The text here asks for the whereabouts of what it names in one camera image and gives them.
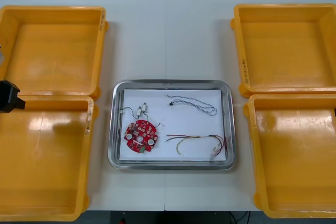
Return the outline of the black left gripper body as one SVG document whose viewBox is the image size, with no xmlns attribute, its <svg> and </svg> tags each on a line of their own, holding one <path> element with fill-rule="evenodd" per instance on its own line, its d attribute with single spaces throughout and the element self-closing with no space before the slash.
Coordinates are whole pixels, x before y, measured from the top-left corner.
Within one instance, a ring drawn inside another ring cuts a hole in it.
<svg viewBox="0 0 336 224">
<path fill-rule="evenodd" d="M 13 83 L 1 81 L 1 113 L 10 113 L 18 108 L 18 93 L 20 89 Z"/>
</svg>

